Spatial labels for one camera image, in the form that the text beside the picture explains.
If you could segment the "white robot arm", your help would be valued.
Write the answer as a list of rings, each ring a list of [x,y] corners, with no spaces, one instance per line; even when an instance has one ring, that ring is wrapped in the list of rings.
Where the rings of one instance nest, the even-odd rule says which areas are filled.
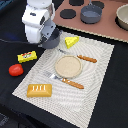
[[[42,38],[48,40],[56,27],[53,22],[54,16],[52,0],[27,0],[22,16],[27,41],[38,44]]]

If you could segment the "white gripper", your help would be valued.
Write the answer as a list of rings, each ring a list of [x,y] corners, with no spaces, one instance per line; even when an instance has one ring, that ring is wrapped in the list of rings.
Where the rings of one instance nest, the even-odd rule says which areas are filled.
[[[55,30],[55,27],[56,25],[51,19],[48,19],[40,28],[25,26],[28,42],[38,44],[42,40],[47,41]]]

